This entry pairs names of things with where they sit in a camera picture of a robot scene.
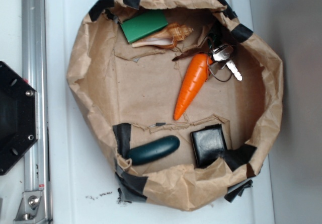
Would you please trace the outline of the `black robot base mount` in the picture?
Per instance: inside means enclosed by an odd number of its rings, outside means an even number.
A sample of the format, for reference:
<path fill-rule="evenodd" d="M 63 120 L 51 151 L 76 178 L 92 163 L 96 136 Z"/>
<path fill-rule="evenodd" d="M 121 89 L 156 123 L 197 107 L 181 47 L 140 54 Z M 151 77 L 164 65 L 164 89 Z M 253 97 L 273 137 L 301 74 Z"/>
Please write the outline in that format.
<path fill-rule="evenodd" d="M 36 91 L 1 62 L 1 175 L 37 140 Z"/>

